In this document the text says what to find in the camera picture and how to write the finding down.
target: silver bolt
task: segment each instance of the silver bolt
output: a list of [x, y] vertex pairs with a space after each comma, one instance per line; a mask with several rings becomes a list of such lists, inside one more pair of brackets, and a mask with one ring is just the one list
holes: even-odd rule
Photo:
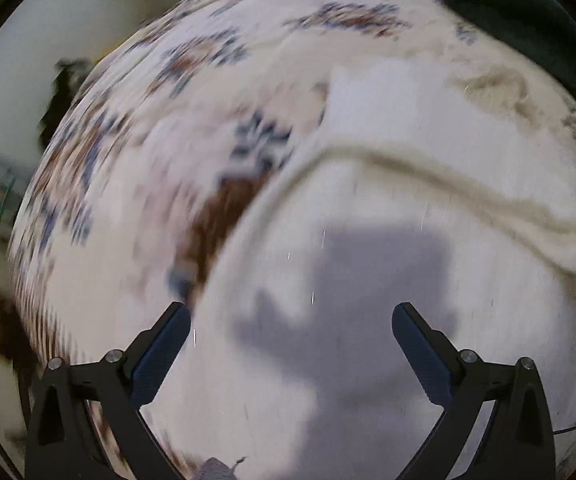
[[110, 352], [108, 352], [106, 354], [106, 361], [108, 361], [109, 363], [116, 363], [117, 361], [119, 361], [119, 359], [121, 359], [124, 356], [124, 353], [121, 350], [111, 350]]
[[534, 361], [529, 357], [522, 357], [521, 366], [523, 366], [526, 370], [532, 370], [532, 368], [534, 368]]
[[50, 368], [50, 370], [56, 370], [62, 365], [62, 363], [63, 361], [61, 357], [53, 357], [52, 359], [50, 359], [50, 361], [48, 361], [48, 367]]
[[479, 356], [476, 355], [476, 352], [474, 352], [473, 350], [462, 350], [460, 355], [463, 361], [470, 364], [474, 363], [477, 359], [479, 359]]

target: blue gripper pad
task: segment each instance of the blue gripper pad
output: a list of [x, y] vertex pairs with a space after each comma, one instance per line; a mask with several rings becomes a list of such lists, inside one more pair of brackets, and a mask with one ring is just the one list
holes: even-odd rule
[[191, 317], [185, 306], [167, 321], [132, 373], [130, 403], [139, 408], [157, 395], [161, 383], [190, 334]]
[[450, 371], [404, 304], [397, 305], [392, 313], [392, 332], [430, 402], [447, 407], [453, 396]]

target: black hole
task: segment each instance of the black hole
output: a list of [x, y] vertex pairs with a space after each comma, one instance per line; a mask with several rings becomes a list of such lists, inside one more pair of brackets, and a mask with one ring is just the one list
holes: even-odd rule
[[57, 390], [50, 388], [46, 395], [46, 403], [39, 423], [39, 445], [47, 446], [55, 442], [62, 442], [64, 439], [62, 412], [59, 410], [59, 399]]
[[517, 428], [517, 440], [539, 446], [543, 443], [541, 423], [538, 418], [538, 407], [534, 390], [528, 390], [523, 397], [521, 417]]

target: dark green fabric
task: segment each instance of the dark green fabric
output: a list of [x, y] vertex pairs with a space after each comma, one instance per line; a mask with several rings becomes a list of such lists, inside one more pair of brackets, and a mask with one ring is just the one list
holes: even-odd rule
[[443, 0], [541, 65], [576, 99], [576, 23], [556, 0]]

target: white garment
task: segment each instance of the white garment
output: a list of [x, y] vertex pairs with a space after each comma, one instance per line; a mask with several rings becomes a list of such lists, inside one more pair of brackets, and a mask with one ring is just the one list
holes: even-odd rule
[[482, 112], [462, 70], [333, 71], [319, 131], [239, 222], [145, 408], [176, 446], [245, 456], [241, 479], [396, 477], [441, 411], [392, 336], [402, 301], [487, 361], [534, 358], [553, 425], [574, 420], [576, 165]]

